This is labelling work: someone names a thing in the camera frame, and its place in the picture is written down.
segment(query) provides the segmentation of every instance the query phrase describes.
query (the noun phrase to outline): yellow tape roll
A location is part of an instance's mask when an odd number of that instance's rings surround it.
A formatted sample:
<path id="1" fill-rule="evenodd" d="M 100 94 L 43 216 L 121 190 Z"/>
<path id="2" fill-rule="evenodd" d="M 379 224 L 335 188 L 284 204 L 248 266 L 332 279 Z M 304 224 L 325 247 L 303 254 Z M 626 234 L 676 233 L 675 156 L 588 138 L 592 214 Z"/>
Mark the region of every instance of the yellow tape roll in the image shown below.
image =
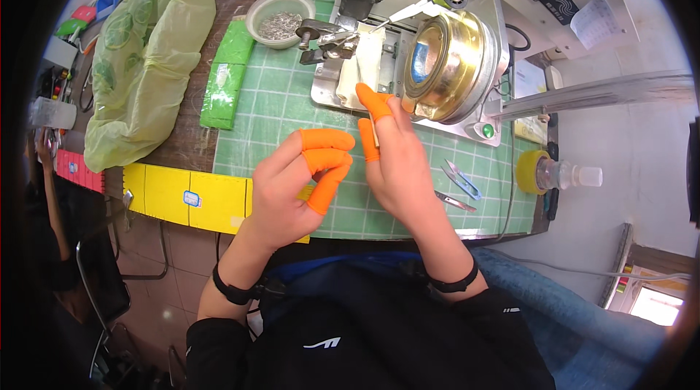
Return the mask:
<path id="1" fill-rule="evenodd" d="M 535 180 L 537 162 L 540 158 L 549 159 L 549 154 L 544 150 L 528 150 L 523 152 L 518 158 L 518 164 L 515 167 L 515 179 L 518 182 L 518 188 L 524 193 L 542 195 L 547 192 L 547 190 L 540 189 Z"/>

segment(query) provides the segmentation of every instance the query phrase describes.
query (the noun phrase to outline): thread snips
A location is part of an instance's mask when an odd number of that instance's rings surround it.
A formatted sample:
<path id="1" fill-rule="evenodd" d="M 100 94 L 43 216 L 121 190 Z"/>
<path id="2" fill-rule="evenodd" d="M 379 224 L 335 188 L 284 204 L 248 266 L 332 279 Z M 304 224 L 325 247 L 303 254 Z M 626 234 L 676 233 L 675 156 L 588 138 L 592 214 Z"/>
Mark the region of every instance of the thread snips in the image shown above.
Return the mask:
<path id="1" fill-rule="evenodd" d="M 442 166 L 440 168 L 442 168 L 442 171 L 444 171 L 447 177 L 449 177 L 452 182 L 457 184 L 458 187 L 462 188 L 462 191 L 467 193 L 469 197 L 471 197 L 474 200 L 479 200 L 482 197 L 482 193 L 476 187 L 476 185 L 474 185 L 469 180 L 469 178 L 464 173 L 462 173 L 462 170 L 460 170 L 456 165 L 454 165 L 447 159 L 445 159 L 444 161 L 447 163 L 450 169 L 446 169 Z M 461 177 L 464 180 L 464 182 L 460 182 L 457 176 Z"/>

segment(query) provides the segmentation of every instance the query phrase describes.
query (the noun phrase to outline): white fabric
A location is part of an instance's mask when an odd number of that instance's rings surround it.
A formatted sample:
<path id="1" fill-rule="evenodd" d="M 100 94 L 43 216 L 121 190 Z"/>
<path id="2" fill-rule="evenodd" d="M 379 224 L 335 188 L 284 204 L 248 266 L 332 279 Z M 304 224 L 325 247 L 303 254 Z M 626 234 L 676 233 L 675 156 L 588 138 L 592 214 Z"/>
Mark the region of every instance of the white fabric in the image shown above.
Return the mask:
<path id="1" fill-rule="evenodd" d="M 335 93 L 340 97 L 343 106 L 351 109 L 364 109 L 355 93 L 355 85 L 360 81 L 358 59 L 363 82 L 376 91 L 380 81 L 381 47 L 386 40 L 386 33 L 383 27 L 374 33 L 369 33 L 372 26 L 364 23 L 359 23 L 357 30 L 360 33 L 360 42 L 352 59 L 343 62 Z"/>

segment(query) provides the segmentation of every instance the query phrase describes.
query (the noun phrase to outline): yellow-green plastic bag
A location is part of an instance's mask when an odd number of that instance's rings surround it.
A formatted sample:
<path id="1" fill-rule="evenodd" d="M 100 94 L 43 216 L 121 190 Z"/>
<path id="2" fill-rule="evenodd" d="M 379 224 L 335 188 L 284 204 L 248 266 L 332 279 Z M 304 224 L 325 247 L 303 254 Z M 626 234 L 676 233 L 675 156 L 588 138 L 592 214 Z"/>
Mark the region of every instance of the yellow-green plastic bag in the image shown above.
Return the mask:
<path id="1" fill-rule="evenodd" d="M 106 19 L 85 133 L 93 172 L 133 163 L 170 136 L 215 14 L 214 0 L 124 0 Z"/>

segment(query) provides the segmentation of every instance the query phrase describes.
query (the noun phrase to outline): wrist strap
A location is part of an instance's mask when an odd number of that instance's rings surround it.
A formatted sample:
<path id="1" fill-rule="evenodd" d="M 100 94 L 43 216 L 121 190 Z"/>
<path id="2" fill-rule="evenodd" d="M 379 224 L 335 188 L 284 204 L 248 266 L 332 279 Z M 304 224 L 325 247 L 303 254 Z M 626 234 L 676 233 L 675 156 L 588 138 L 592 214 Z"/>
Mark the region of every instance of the wrist strap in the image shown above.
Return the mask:
<path id="1" fill-rule="evenodd" d="M 214 278 L 214 285 L 216 286 L 216 289 L 219 290 L 221 294 L 226 296 L 226 299 L 228 299 L 229 302 L 235 305 L 246 305 L 250 299 L 254 298 L 257 292 L 256 285 L 253 285 L 247 290 L 241 290 L 232 285 L 224 284 L 218 273 L 218 263 L 216 263 L 216 265 L 214 266 L 214 272 L 212 272 L 212 275 Z"/>
<path id="2" fill-rule="evenodd" d="M 442 293 L 456 293 L 457 291 L 467 291 L 467 287 L 477 279 L 477 274 L 479 273 L 479 265 L 477 260 L 474 260 L 474 266 L 472 271 L 467 274 L 467 277 L 461 281 L 452 282 L 447 284 L 442 281 L 434 280 L 432 277 L 428 276 L 433 287 Z"/>

